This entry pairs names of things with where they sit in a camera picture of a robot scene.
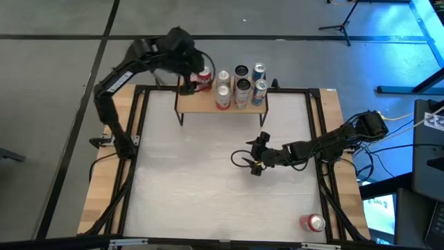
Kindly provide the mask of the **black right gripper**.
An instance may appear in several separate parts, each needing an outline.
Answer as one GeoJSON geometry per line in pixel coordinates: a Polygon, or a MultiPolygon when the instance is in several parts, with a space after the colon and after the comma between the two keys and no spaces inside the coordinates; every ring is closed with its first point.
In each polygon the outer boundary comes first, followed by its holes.
{"type": "Polygon", "coordinates": [[[258,151],[259,161],[243,158],[248,163],[250,173],[254,176],[262,175],[262,163],[267,167],[289,166],[291,164],[291,155],[285,148],[269,149],[266,147],[269,140],[270,135],[262,131],[258,137],[246,143],[252,146],[252,151],[258,151]]]}

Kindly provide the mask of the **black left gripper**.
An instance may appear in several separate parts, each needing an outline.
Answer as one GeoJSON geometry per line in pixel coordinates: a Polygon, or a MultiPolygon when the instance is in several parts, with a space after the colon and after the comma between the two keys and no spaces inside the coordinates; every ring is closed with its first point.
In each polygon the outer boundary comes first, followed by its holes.
{"type": "Polygon", "coordinates": [[[192,51],[178,59],[176,73],[180,74],[186,80],[179,86],[179,95],[192,95],[195,93],[196,83],[191,80],[192,74],[200,73],[204,70],[205,61],[201,51],[192,51]]]}

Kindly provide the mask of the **white and red soda can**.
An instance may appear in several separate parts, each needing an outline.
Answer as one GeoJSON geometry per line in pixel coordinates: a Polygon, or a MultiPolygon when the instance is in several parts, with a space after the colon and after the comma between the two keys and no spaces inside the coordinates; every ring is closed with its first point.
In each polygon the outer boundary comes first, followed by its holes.
{"type": "Polygon", "coordinates": [[[230,86],[230,80],[231,76],[229,71],[222,69],[216,75],[216,86],[217,87],[219,87],[220,85],[230,86]]]}
{"type": "Polygon", "coordinates": [[[231,89],[228,85],[222,84],[216,89],[216,107],[219,110],[227,110],[231,104],[231,89]]]}

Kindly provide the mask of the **blue silver Red Bull can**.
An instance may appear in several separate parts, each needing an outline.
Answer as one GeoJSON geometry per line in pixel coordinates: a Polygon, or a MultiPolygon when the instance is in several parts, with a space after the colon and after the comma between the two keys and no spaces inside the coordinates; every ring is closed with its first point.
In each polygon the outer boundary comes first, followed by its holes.
{"type": "Polygon", "coordinates": [[[260,106],[265,98],[268,89],[268,82],[264,79],[255,81],[251,103],[260,106]]]}
{"type": "Polygon", "coordinates": [[[256,62],[252,69],[252,74],[251,74],[252,80],[255,82],[258,81],[259,79],[264,79],[265,74],[266,74],[266,65],[261,62],[256,62]]]}

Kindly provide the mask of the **black table clamp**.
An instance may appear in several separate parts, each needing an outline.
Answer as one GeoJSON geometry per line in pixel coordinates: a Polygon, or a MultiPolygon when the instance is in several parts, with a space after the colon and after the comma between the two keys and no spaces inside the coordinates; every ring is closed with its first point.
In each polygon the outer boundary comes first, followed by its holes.
{"type": "Polygon", "coordinates": [[[114,144],[114,137],[112,135],[93,137],[89,139],[89,143],[97,149],[101,147],[111,147],[114,144]]]}

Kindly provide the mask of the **lit monitor screen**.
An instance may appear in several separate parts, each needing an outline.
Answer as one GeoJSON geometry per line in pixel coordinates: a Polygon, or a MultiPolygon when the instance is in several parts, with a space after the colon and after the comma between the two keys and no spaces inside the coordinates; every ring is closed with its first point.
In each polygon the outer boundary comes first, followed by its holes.
{"type": "Polygon", "coordinates": [[[396,195],[365,199],[363,205],[371,239],[378,244],[394,244],[396,195]]]}

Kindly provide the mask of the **black tripod stand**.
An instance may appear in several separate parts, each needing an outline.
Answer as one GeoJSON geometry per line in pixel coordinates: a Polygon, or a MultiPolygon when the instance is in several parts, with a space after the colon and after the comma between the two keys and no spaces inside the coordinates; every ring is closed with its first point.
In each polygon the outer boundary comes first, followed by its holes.
{"type": "Polygon", "coordinates": [[[341,24],[332,25],[332,26],[321,26],[318,28],[320,31],[334,29],[335,31],[342,33],[344,35],[344,38],[345,38],[345,41],[346,41],[346,44],[348,47],[351,46],[351,43],[350,43],[350,36],[348,35],[348,32],[346,31],[346,26],[350,23],[350,17],[352,15],[352,13],[354,12],[355,8],[357,7],[359,0],[351,0],[350,3],[353,3],[353,6],[341,24]]]}

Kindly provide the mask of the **printed marker tag paper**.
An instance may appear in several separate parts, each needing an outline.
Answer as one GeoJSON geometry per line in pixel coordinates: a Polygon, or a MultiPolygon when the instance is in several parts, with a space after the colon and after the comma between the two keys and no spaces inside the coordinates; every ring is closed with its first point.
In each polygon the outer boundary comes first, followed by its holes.
{"type": "Polygon", "coordinates": [[[444,116],[433,115],[426,112],[424,117],[424,125],[440,131],[444,131],[444,116]]]}

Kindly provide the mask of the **grey chair leg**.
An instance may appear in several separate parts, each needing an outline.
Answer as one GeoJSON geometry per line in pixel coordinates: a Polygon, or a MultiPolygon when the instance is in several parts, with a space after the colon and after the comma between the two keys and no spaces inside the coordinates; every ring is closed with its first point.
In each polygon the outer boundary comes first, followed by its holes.
{"type": "Polygon", "coordinates": [[[0,159],[10,159],[10,160],[15,160],[17,162],[24,162],[26,156],[20,155],[18,153],[0,147],[0,159]]]}

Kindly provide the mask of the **dark keyboard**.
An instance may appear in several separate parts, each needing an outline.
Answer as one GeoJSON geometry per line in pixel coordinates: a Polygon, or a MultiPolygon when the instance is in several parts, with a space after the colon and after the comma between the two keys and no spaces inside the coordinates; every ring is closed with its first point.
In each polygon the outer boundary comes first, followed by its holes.
{"type": "Polygon", "coordinates": [[[436,203],[425,243],[432,250],[444,250],[444,203],[436,203]]]}

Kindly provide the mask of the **wooden shelf with black frame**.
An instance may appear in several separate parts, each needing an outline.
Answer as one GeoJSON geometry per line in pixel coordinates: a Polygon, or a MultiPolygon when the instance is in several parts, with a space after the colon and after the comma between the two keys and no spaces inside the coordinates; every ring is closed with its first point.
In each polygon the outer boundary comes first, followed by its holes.
{"type": "Polygon", "coordinates": [[[259,124],[263,126],[268,113],[268,97],[264,97],[260,106],[255,106],[251,103],[252,96],[253,91],[251,89],[244,109],[238,109],[235,106],[234,97],[232,97],[230,107],[226,110],[220,110],[216,107],[216,82],[213,82],[212,89],[209,92],[180,95],[176,91],[174,110],[178,114],[180,122],[183,122],[183,114],[185,113],[257,114],[259,115],[259,124]]]}

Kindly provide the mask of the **black metal table frame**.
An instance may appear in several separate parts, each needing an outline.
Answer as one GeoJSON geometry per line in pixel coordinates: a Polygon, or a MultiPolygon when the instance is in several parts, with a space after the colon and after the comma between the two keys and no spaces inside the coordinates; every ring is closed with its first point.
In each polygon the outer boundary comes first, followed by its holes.
{"type": "MultiPolygon", "coordinates": [[[[153,85],[132,85],[134,87],[123,87],[123,91],[125,93],[119,94],[113,97],[112,100],[115,102],[116,107],[117,105],[117,99],[122,99],[123,97],[129,97],[129,91],[133,91],[132,96],[132,103],[130,106],[129,111],[117,111],[118,114],[127,114],[127,125],[126,130],[123,132],[124,135],[131,135],[133,131],[133,124],[134,120],[137,117],[138,118],[138,124],[137,124],[137,130],[135,131],[135,135],[140,136],[143,132],[143,123],[146,116],[146,109],[148,108],[148,99],[150,95],[150,91],[167,91],[167,92],[174,92],[176,95],[175,99],[175,105],[178,105],[178,93],[176,93],[176,90],[178,90],[178,86],[163,86],[160,89],[157,89],[157,87],[153,85]]],[[[312,114],[313,108],[311,106],[311,94],[315,92],[315,90],[319,89],[313,89],[313,88],[272,88],[271,93],[278,93],[278,94],[303,94],[306,99],[307,104],[307,113],[309,118],[309,125],[311,130],[311,136],[314,138],[315,136],[315,128],[314,128],[314,116],[312,114]]],[[[321,128],[324,129],[324,118],[322,108],[321,108],[321,96],[315,97],[317,101],[316,107],[318,108],[318,116],[321,123],[321,128]]],[[[125,224],[126,219],[126,212],[127,207],[130,199],[130,191],[132,188],[132,183],[135,175],[135,166],[137,163],[137,156],[138,156],[139,146],[135,146],[135,155],[132,156],[132,158],[128,159],[119,159],[119,162],[117,164],[116,168],[116,174],[114,175],[114,185],[113,190],[110,196],[110,204],[106,207],[106,209],[101,213],[101,216],[98,217],[98,219],[94,222],[94,224],[91,226],[90,229],[81,231],[78,233],[76,238],[80,241],[80,239],[86,239],[87,243],[85,243],[85,249],[94,249],[94,248],[105,248],[111,245],[110,241],[114,240],[121,240],[125,237],[122,235],[123,232],[123,226],[125,224]],[[117,229],[116,234],[105,234],[109,233],[112,229],[112,223],[114,221],[114,214],[116,208],[119,206],[119,204],[122,201],[122,206],[120,210],[120,220],[119,225],[117,229]]],[[[321,173],[321,160],[317,159],[315,156],[315,163],[316,163],[316,171],[318,179],[318,185],[321,189],[321,208],[324,213],[327,213],[327,243],[321,244],[325,245],[327,249],[334,249],[334,250],[364,250],[365,244],[372,243],[371,240],[367,240],[359,231],[358,229],[352,225],[352,222],[347,218],[345,212],[342,210],[340,202],[339,202],[339,193],[336,187],[336,179],[335,177],[331,177],[332,180],[330,181],[330,186],[332,186],[333,194],[330,192],[330,190],[327,187],[327,184],[325,182],[325,178],[323,174],[321,173]],[[332,207],[332,209],[336,213],[336,225],[339,227],[339,239],[334,239],[332,236],[332,225],[330,221],[329,212],[327,211],[327,202],[329,202],[329,206],[332,207]],[[345,232],[347,231],[350,234],[350,237],[352,240],[347,240],[345,232]]],[[[144,243],[157,243],[157,244],[201,244],[201,245],[209,245],[209,246],[216,246],[216,247],[222,247],[223,244],[220,240],[180,240],[180,239],[173,239],[173,238],[142,238],[142,244],[144,243]]],[[[253,241],[236,241],[231,240],[228,243],[231,242],[231,246],[234,247],[234,245],[239,246],[253,246],[254,244],[257,244],[258,246],[274,246],[274,245],[289,245],[290,247],[296,247],[296,245],[299,245],[299,247],[308,247],[309,249],[317,249],[315,247],[315,243],[284,243],[284,242],[253,242],[253,241]]]]}

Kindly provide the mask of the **silver mounting bracket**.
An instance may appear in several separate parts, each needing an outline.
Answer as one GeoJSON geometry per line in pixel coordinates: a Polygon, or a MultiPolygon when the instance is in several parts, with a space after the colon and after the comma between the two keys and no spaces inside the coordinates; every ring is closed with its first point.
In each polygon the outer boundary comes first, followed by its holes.
{"type": "Polygon", "coordinates": [[[308,242],[303,242],[301,244],[301,248],[308,250],[342,250],[340,245],[318,244],[318,243],[308,243],[308,242]]]}
{"type": "Polygon", "coordinates": [[[114,239],[109,241],[109,248],[121,249],[122,247],[131,247],[148,244],[147,238],[128,238],[128,239],[114,239]]]}

